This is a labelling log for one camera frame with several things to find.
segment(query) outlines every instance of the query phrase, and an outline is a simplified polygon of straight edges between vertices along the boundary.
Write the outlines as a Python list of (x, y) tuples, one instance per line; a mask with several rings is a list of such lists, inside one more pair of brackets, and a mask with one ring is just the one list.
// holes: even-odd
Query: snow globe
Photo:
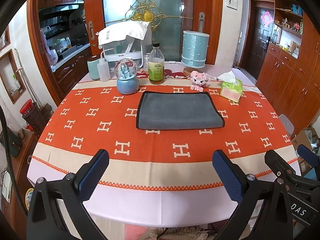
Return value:
[(116, 63), (117, 89), (121, 94), (130, 95), (137, 92), (139, 89), (137, 71), (137, 65), (132, 59), (124, 58)]

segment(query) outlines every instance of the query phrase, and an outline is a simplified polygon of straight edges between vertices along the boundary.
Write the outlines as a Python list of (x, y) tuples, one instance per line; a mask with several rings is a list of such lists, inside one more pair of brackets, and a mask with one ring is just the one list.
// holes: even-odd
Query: frosted glass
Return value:
[[(152, 41), (160, 43), (160, 49), (165, 60), (181, 61), (183, 31), (190, 31), (193, 19), (180, 18), (193, 17), (194, 0), (151, 0), (160, 8), (161, 13), (167, 16), (152, 33)], [(133, 5), (134, 0), (103, 0), (105, 22), (117, 21), (125, 18), (125, 14)]]

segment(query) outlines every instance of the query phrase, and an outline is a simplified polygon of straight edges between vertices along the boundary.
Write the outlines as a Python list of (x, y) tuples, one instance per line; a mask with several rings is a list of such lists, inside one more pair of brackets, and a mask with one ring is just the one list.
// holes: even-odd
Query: trash can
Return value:
[(28, 124), (31, 125), (35, 135), (39, 138), (47, 123), (44, 120), (37, 103), (33, 103), (33, 109), (30, 111), (30, 113), (26, 116), (22, 115), (22, 117)]

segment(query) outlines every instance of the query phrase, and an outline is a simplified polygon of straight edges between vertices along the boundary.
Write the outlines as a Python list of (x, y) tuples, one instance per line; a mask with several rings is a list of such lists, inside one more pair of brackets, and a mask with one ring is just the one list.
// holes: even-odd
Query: screw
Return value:
[(66, 179), (67, 179), (67, 180), (71, 180), (71, 179), (73, 179), (74, 176), (75, 176), (75, 174), (72, 173), (72, 172), (70, 172), (70, 173), (68, 173), (68, 174), (66, 175)]
[(37, 179), (37, 183), (40, 184), (44, 181), (44, 178), (43, 177), (40, 177), (39, 179)]
[(247, 174), (247, 179), (253, 181), (256, 177), (253, 174)]
[(277, 179), (277, 182), (281, 185), (281, 184), (284, 184), (284, 181), (283, 181), (283, 179), (281, 179), (281, 178), (278, 178)]

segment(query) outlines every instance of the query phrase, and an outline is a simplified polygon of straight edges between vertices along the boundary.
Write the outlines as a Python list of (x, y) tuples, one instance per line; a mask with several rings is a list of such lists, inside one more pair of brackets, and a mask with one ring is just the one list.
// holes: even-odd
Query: red container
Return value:
[(20, 114), (22, 114), (22, 117), (27, 116), (28, 114), (31, 113), (33, 109), (33, 103), (32, 100), (29, 99), (27, 102), (25, 102), (25, 104), (21, 107), (20, 109)]

